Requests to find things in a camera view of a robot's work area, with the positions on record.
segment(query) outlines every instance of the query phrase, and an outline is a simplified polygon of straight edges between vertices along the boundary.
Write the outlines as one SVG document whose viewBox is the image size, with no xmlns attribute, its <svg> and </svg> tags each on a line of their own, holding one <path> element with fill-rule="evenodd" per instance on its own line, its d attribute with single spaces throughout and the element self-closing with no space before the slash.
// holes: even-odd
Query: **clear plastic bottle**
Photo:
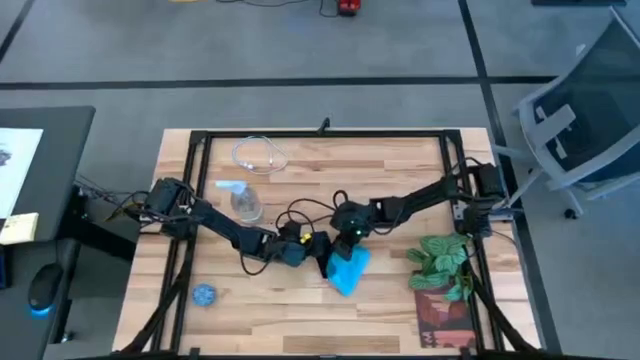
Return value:
<svg viewBox="0 0 640 360">
<path fill-rule="evenodd" d="M 247 224 L 262 220 L 262 203 L 246 181 L 216 181 L 216 187 L 231 191 L 231 208 Z"/>
</svg>

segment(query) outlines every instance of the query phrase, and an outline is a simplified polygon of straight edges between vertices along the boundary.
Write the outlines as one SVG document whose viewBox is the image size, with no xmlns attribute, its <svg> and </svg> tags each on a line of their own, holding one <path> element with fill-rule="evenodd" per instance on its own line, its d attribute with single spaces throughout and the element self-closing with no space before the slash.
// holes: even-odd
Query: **green leaves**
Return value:
<svg viewBox="0 0 640 360">
<path fill-rule="evenodd" d="M 449 291 L 447 291 L 447 294 L 444 296 L 444 298 L 451 302 L 460 300 L 462 298 L 462 286 L 460 286 L 459 284 L 454 285 L 451 289 L 449 289 Z"/>
<path fill-rule="evenodd" d="M 427 255 L 418 249 L 409 249 L 407 250 L 407 259 L 409 261 L 413 261 L 418 264 L 422 264 L 422 262 L 427 258 Z"/>
<path fill-rule="evenodd" d="M 409 286 L 413 289 L 430 289 L 448 285 L 455 279 L 455 285 L 447 295 L 450 301 L 468 298 L 471 290 L 460 274 L 460 265 L 467 260 L 464 244 L 468 238 L 460 234 L 446 236 L 431 235 L 420 239 L 420 249 L 407 250 L 407 259 L 420 264 L 421 273 L 411 276 Z"/>
<path fill-rule="evenodd" d="M 467 253 L 464 251 L 462 246 L 460 246 L 453 252 L 453 254 L 451 254 L 451 259 L 456 265 L 462 265 L 462 263 L 467 260 Z"/>
<path fill-rule="evenodd" d="M 449 243 L 443 237 L 424 237 L 420 243 L 422 248 L 433 256 L 445 255 L 449 248 Z"/>
<path fill-rule="evenodd" d="M 415 274 L 409 278 L 409 287 L 416 290 L 429 289 L 431 286 L 427 277 L 422 274 Z"/>
<path fill-rule="evenodd" d="M 458 264 L 453 262 L 451 255 L 442 255 L 436 258 L 436 270 L 446 272 L 449 275 L 455 275 L 458 271 Z"/>
<path fill-rule="evenodd" d="M 423 274 L 428 274 L 429 272 L 431 272 L 431 265 L 433 264 L 433 258 L 432 257 L 427 257 L 422 261 L 422 273 Z"/>
<path fill-rule="evenodd" d="M 436 288 L 449 283 L 449 274 L 439 272 L 427 275 L 425 279 L 431 288 Z"/>
</svg>

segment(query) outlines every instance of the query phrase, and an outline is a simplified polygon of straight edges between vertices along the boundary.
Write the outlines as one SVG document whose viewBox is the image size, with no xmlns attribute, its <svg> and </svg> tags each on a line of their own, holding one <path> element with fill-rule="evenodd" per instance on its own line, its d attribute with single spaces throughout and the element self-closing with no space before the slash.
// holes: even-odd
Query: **gray carpet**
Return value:
<svg viewBox="0 0 640 360">
<path fill-rule="evenodd" d="M 0 81 L 475 75 L 455 1 L 371 0 L 354 19 L 322 18 L 318 5 L 36 0 L 0 64 Z M 0 35 L 19 6 L 17 0 L 0 3 Z M 609 16 L 604 8 L 534 9 L 524 0 L 469 0 L 469 6 L 490 75 L 559 74 L 571 66 L 576 46 L 593 41 Z M 640 19 L 638 6 L 625 11 Z M 509 145 L 522 144 L 509 110 L 535 87 L 493 87 Z M 478 85 L 0 91 L 0 107 L 56 105 L 97 108 L 80 172 L 121 190 L 149 186 L 164 128 L 315 127 L 326 116 L 334 126 L 489 126 Z M 516 170 L 521 179 L 526 169 Z M 638 187 L 625 189 L 589 203 L 587 215 L 574 222 L 562 219 L 563 204 L 542 183 L 523 198 L 566 353 L 636 357 L 640 312 L 634 299 L 640 291 L 630 274 L 640 271 L 633 231 L 639 198 Z M 113 261 L 91 259 L 84 264 L 100 262 L 98 269 Z M 95 276 L 79 277 L 75 289 L 81 293 Z M 111 289 L 105 309 L 117 317 L 126 276 L 101 279 Z M 0 293 L 0 306 L 19 306 L 17 301 Z M 85 306 L 72 319 L 81 332 L 87 322 L 100 322 Z M 104 354 L 115 326 L 102 325 L 113 327 L 111 333 L 96 332 L 101 341 L 88 346 Z M 35 338 L 2 345 L 19 351 Z M 53 349 L 49 356 L 63 352 Z"/>
</svg>

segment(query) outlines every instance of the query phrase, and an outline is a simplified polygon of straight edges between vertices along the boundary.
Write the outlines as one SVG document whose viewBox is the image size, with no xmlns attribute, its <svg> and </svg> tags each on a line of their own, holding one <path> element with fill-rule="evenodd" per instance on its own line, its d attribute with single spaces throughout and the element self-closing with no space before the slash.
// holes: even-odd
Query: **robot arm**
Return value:
<svg viewBox="0 0 640 360">
<path fill-rule="evenodd" d="M 186 198 L 186 206 L 178 206 Z M 185 183 L 165 178 L 156 182 L 147 196 L 142 212 L 162 222 L 161 232 L 175 238 L 187 238 L 194 223 L 206 227 L 231 242 L 241 256 L 265 263 L 278 261 L 297 267 L 313 256 L 326 277 L 326 261 L 331 248 L 326 232 L 310 235 L 311 241 L 301 240 L 301 225 L 287 222 L 278 233 L 260 227 L 242 226 L 216 210 L 208 201 L 196 197 Z"/>
<path fill-rule="evenodd" d="M 404 197 L 385 197 L 371 199 L 362 205 L 345 201 L 337 206 L 331 218 L 331 226 L 339 230 L 333 248 L 341 257 L 351 258 L 353 246 L 371 232 L 385 235 L 418 211 L 430 208 L 445 201 L 457 200 L 467 203 L 463 213 L 463 228 L 466 233 L 490 232 L 488 215 L 492 207 L 504 199 L 498 169 L 492 164 L 470 166 L 476 194 L 467 194 L 458 187 L 460 175 L 446 174 L 438 182 L 428 185 Z"/>
</svg>

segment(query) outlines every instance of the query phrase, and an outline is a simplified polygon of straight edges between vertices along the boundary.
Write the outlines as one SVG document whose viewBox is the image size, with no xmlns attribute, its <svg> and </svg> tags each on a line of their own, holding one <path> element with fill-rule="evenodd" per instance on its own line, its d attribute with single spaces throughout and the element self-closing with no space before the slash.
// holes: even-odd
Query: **chair leg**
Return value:
<svg viewBox="0 0 640 360">
<path fill-rule="evenodd" d="M 564 213 L 564 216 L 568 219 L 577 219 L 580 216 L 584 215 L 584 210 L 582 209 L 582 205 L 578 202 L 578 198 L 571 191 L 571 188 L 564 188 L 561 190 L 563 193 L 565 200 L 569 204 L 569 209 L 567 209 Z"/>
<path fill-rule="evenodd" d="M 536 159 L 533 157 L 533 155 L 526 151 L 509 148 L 505 146 L 500 146 L 500 145 L 493 145 L 493 149 L 496 151 L 496 153 L 500 155 L 508 156 L 513 160 L 517 160 L 519 162 L 534 163 L 534 164 L 536 163 Z"/>
<path fill-rule="evenodd" d="M 529 177 L 527 177 L 527 180 L 525 180 L 522 185 L 518 186 L 518 190 L 516 190 L 516 192 L 513 193 L 513 195 L 509 198 L 509 201 L 505 204 L 505 207 L 513 206 L 513 204 L 518 201 L 520 197 L 522 197 L 522 195 L 529 189 L 531 184 L 533 184 L 533 182 L 540 177 L 540 175 L 542 175 L 542 168 L 533 168 L 533 170 L 529 174 Z"/>
</svg>

